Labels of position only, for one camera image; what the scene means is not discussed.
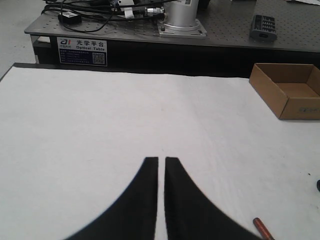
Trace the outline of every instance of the white sheet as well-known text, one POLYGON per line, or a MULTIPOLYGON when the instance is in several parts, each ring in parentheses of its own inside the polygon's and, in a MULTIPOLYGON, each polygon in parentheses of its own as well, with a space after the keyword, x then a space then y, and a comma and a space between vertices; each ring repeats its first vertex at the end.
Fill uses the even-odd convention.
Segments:
POLYGON ((320 235, 320 122, 278 120, 243 78, 13 67, 0 82, 0 239, 63 239, 159 156, 250 231, 320 235))

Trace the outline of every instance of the box label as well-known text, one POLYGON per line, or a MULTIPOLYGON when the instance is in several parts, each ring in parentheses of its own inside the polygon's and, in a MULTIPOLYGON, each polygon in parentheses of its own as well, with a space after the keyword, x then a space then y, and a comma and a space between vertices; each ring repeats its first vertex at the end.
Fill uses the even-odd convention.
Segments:
POLYGON ((62 64, 107 66, 107 41, 73 37, 57 37, 62 64))
POLYGON ((301 114, 314 114, 319 112, 319 108, 317 107, 300 107, 299 113, 301 114))

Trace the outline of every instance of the metal mount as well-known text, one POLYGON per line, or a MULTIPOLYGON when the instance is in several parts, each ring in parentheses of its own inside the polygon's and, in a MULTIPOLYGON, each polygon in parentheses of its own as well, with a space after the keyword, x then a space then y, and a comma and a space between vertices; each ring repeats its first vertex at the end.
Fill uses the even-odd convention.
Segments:
POLYGON ((207 31, 201 22, 196 19, 196 24, 199 26, 198 29, 190 30, 190 31, 178 31, 172 30, 166 27, 164 24, 159 24, 159 36, 166 38, 187 38, 187 39, 203 39, 207 36, 207 31))

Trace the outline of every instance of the black cable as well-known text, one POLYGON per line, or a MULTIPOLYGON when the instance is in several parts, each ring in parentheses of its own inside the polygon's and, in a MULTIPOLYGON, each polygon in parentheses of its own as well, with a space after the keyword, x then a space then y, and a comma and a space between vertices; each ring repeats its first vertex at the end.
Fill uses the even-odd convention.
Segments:
MULTIPOLYGON (((103 25, 100 26, 99 28, 95 29, 95 30, 78 30, 78 29, 74 29, 71 28, 69 26, 67 26, 64 21, 63 21, 63 17, 61 18, 61 24, 66 28, 69 29, 71 31, 77 32, 77 33, 94 33, 94 32, 98 32, 101 29, 103 29, 108 22, 131 22, 131 21, 139 21, 139 20, 148 20, 148 19, 163 19, 164 15, 163 13, 160 14, 156 14, 154 16, 146 16, 146 17, 135 17, 135 18, 115 18, 112 19, 112 17, 115 15, 116 13, 116 6, 113 6, 113 11, 102 11, 102 10, 96 10, 93 9, 92 7, 87 7, 87 6, 77 6, 77 5, 73 5, 74 3, 88 3, 88 2, 94 2, 96 0, 87 0, 87 1, 74 1, 74 2, 69 2, 66 3, 67 0, 62 0, 61 3, 50 3, 47 4, 44 9, 42 10, 41 14, 47 12, 47 11, 55 11, 55 12, 59 12, 61 14, 61 16, 63 16, 64 12, 72 12, 75 13, 77 15, 80 15, 83 18, 87 18, 90 20, 94 20, 97 22, 102 22, 104 21, 103 25), (89 14, 85 14, 85 13, 94 13, 94 14, 107 14, 110 15, 107 19, 101 15, 89 15, 89 14)), ((159 1, 159 2, 152 2, 152 3, 144 3, 144 4, 136 4, 136 5, 121 5, 118 6, 119 8, 131 8, 131 7, 142 7, 142 6, 149 6, 149 5, 153 5, 153 4, 157 4, 157 3, 167 3, 167 2, 172 2, 175 0, 163 0, 163 1, 159 1)), ((140 14, 140 11, 133 11, 134 14, 140 14)), ((117 12, 117 15, 124 15, 123 11, 117 12)))
MULTIPOLYGON (((164 4, 164 3, 169 3, 169 2, 174 2, 176 0, 161 0, 161 1, 154 1, 154 2, 149 2, 149 3, 138 3, 138 4, 132 4, 132 5, 119 5, 118 7, 120 8, 134 8, 134 7, 146 7, 146 6, 152 6, 155 4, 164 4)), ((83 3, 82 1, 77 1, 77 2, 68 2, 64 3, 64 5, 69 5, 72 7, 77 7, 77 8, 82 8, 82 9, 96 9, 96 8, 112 8, 110 5, 100 5, 100 6, 79 6, 79 5, 73 5, 74 3, 83 3)))
MULTIPOLYGON (((59 9, 59 8, 51 9, 50 8, 50 9, 43 10, 43 12, 47 12, 47 11, 55 11, 55 12, 60 13, 61 9, 59 9)), ((100 16, 100 15, 85 15, 85 14, 80 13, 75 10, 63 10, 63 12, 73 12, 75 14, 82 16, 83 18, 95 20, 97 22, 106 21, 106 18, 104 18, 103 16, 100 16)), ((162 14, 159 13, 154 16, 135 17, 135 18, 129 18, 129 19, 127 19, 127 18, 113 18, 113 19, 110 19, 109 22, 131 22, 131 21, 148 20, 148 19, 161 19, 162 17, 163 17, 162 14)))
MULTIPOLYGON (((67 1, 67 0, 62 0, 62 2, 61 2, 61 8, 60 8, 60 14, 61 14, 61 16, 63 16, 63 6, 64 6, 64 2, 65 2, 65 1, 67 1)), ((65 25, 64 20, 63 20, 63 17, 61 17, 61 23, 62 23, 62 25, 63 25, 66 29, 69 29, 69 30, 71 30, 71 31, 73 31, 73 32, 84 33, 84 34, 94 33, 94 32, 98 32, 98 31, 100 31, 101 29, 103 29, 103 28, 108 24, 108 22, 111 20, 111 18, 114 16, 115 12, 116 12, 116 8, 114 8, 114 10, 112 11, 112 14, 111 14, 111 15, 109 16, 109 18, 104 22, 104 24, 103 24, 101 27, 99 27, 99 28, 97 28, 97 29, 95 29, 95 30, 83 31, 83 30, 78 30, 78 29, 74 29, 74 28, 68 27, 68 26, 65 25)))

